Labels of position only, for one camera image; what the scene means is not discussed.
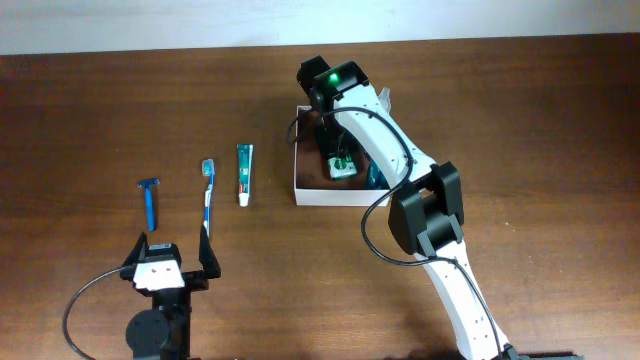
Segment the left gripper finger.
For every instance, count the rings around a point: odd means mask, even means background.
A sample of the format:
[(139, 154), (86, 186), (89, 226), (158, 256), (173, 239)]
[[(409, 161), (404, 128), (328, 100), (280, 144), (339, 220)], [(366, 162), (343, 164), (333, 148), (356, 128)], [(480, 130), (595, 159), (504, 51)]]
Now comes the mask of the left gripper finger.
[(205, 225), (201, 226), (199, 238), (199, 262), (208, 279), (221, 277), (221, 267), (212, 250)]
[(142, 259), (145, 258), (147, 248), (148, 248), (147, 235), (145, 232), (142, 232), (138, 240), (136, 241), (133, 249), (131, 250), (129, 255), (126, 257), (125, 261), (123, 262), (122, 266), (123, 267), (134, 266), (137, 263), (139, 263)]

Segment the blue disposable razor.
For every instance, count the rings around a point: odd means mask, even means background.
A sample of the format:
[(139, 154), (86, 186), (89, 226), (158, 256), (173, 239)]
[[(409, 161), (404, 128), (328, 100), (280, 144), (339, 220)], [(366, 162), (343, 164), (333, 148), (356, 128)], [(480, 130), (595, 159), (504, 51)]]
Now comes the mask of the blue disposable razor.
[(148, 179), (140, 180), (137, 183), (137, 186), (140, 189), (144, 190), (147, 225), (150, 232), (154, 232), (157, 229), (154, 198), (153, 198), (153, 187), (157, 186), (159, 183), (160, 181), (158, 178), (148, 178)]

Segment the blue white toothbrush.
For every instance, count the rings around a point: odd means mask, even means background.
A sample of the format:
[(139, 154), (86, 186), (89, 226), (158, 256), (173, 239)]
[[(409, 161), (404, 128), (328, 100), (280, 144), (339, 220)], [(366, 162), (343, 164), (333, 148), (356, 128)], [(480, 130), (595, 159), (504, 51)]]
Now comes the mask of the blue white toothbrush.
[(208, 185), (204, 192), (204, 219), (203, 226), (206, 229), (207, 235), (210, 235), (210, 213), (211, 213), (211, 198), (213, 188), (215, 184), (215, 163), (213, 159), (205, 159), (202, 161), (202, 174), (208, 178)]

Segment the clear purple spray bottle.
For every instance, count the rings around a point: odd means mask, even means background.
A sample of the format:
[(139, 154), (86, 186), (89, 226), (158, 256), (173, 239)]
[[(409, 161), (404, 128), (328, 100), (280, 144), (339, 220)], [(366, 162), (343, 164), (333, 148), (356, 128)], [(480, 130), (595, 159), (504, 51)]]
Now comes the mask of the clear purple spray bottle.
[(386, 113), (391, 112), (390, 89), (383, 87), (378, 94), (378, 101)]

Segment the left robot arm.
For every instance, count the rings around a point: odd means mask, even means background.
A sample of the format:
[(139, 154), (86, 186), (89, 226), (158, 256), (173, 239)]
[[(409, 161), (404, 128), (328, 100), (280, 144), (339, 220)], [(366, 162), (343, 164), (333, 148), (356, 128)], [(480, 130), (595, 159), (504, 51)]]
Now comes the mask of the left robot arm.
[(199, 234), (200, 270), (183, 272), (174, 243), (150, 245), (142, 233), (123, 262), (120, 278), (151, 299), (151, 307), (128, 323), (125, 338), (134, 359), (188, 360), (191, 358), (191, 298), (209, 289), (221, 276), (212, 250), (208, 226)]

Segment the green soap packet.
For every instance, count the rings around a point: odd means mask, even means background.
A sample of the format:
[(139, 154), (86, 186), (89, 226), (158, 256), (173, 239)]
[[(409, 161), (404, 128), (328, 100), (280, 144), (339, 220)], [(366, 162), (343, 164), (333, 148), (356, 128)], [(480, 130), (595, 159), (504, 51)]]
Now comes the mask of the green soap packet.
[(349, 154), (328, 159), (329, 175), (332, 180), (341, 180), (355, 176), (357, 167)]

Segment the green toothpaste tube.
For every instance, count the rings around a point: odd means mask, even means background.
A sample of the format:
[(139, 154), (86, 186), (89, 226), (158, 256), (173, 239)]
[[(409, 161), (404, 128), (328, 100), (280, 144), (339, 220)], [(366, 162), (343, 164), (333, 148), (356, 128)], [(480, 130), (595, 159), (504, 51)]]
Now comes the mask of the green toothpaste tube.
[(250, 185), (252, 173), (252, 159), (254, 146), (252, 144), (238, 144), (238, 200), (241, 207), (247, 207), (250, 201)]

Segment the blue mouthwash bottle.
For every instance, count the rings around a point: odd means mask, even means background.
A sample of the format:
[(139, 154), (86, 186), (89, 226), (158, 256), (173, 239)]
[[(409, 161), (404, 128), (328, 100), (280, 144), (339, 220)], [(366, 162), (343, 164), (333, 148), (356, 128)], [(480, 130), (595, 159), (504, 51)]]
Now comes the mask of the blue mouthwash bottle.
[(388, 189), (388, 182), (374, 161), (370, 162), (369, 169), (366, 176), (366, 189), (367, 190), (385, 190)]

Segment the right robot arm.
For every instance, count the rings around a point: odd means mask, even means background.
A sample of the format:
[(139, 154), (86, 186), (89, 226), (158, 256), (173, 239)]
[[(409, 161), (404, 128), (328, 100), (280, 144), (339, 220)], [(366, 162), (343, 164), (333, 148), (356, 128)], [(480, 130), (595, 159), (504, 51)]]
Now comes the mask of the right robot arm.
[(388, 224), (408, 255), (408, 267), (429, 275), (466, 359), (504, 359), (509, 341), (474, 277), (462, 226), (464, 207), (456, 167), (436, 161), (401, 130), (367, 75), (353, 61), (330, 66), (316, 56), (296, 79), (318, 118), (352, 135), (378, 166), (389, 190)]

